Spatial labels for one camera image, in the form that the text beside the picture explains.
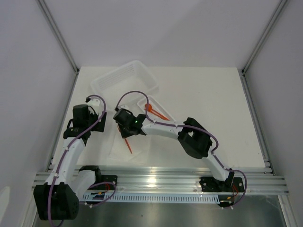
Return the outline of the white paper napkin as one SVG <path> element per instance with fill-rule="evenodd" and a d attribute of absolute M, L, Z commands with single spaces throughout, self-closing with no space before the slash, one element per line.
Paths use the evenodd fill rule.
<path fill-rule="evenodd" d="M 111 152 L 108 155 L 108 162 L 111 165 L 122 166 L 145 166 L 150 153 L 151 138 L 137 135 L 126 138 L 130 144 L 133 154 L 130 154 L 128 147 L 121 137 L 118 129 L 115 134 Z"/>

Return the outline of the orange plastic fork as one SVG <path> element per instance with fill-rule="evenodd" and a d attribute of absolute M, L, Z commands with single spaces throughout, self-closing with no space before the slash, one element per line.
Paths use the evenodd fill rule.
<path fill-rule="evenodd" d="M 156 114 L 155 113 L 152 113 L 152 114 L 155 115 L 155 116 L 157 116 L 157 117 L 159 117 L 162 120 L 169 121 L 169 118 L 167 118 L 166 116 L 162 115 L 159 112 L 157 112 Z"/>

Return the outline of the orange plastic spoon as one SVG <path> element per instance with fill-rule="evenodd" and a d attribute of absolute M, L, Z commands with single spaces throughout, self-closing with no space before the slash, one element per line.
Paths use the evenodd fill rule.
<path fill-rule="evenodd" d="M 154 114 L 157 113 L 157 111 L 153 109 L 151 104 L 145 104 L 144 109 L 150 113 L 154 113 Z"/>

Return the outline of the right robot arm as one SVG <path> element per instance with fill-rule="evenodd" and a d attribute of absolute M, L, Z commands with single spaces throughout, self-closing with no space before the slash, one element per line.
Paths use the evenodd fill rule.
<path fill-rule="evenodd" d="M 210 169 L 214 183 L 221 191 L 233 186 L 234 173 L 224 166 L 214 151 L 218 140 L 195 119 L 187 118 L 184 122 L 172 122 L 151 119 L 146 114 L 134 114 L 125 108 L 116 108 L 113 117 L 118 124 L 122 138 L 137 135 L 157 135 L 177 140 L 187 155 L 202 159 Z"/>

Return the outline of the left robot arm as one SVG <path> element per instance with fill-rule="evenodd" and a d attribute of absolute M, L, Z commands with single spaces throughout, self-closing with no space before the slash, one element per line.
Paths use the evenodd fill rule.
<path fill-rule="evenodd" d="M 79 212 L 80 199 L 90 187 L 98 189 L 103 178 L 97 166 L 83 166 L 79 175 L 73 173 L 91 132 L 103 132 L 107 112 L 90 111 L 86 104 L 73 108 L 73 118 L 63 134 L 59 162 L 43 184 L 34 188 L 34 199 L 41 220 L 73 220 Z"/>

